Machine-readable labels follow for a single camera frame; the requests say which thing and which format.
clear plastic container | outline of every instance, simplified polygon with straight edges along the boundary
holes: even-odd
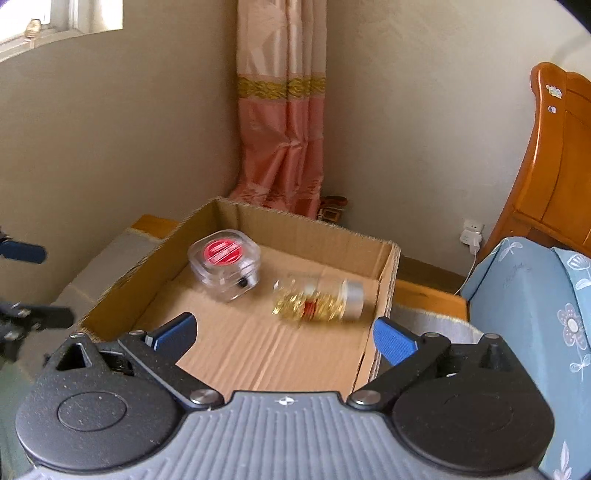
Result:
[[[231,301],[258,283],[261,250],[244,233],[220,230],[188,251],[193,273],[221,301]]]
[[[275,282],[273,314],[302,322],[358,320],[363,285],[334,277],[289,273]]]

blue bedding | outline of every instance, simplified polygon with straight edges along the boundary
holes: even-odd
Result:
[[[554,413],[540,469],[554,480],[591,471],[591,260],[505,238],[462,289],[470,322],[502,335]]]

glass jar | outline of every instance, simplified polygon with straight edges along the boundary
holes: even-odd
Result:
[[[273,314],[286,320],[358,320],[363,310],[363,285],[357,281],[288,273],[275,282],[274,290]]]

red lid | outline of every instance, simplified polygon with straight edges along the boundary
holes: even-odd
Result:
[[[205,245],[203,258],[217,267],[232,265],[242,258],[242,245],[231,238],[218,238]]]

gold curtain trim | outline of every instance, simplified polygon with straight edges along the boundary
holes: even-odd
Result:
[[[284,82],[265,82],[238,77],[238,96],[256,97],[262,100],[305,98],[311,95],[324,95],[326,77],[308,77],[286,80]]]

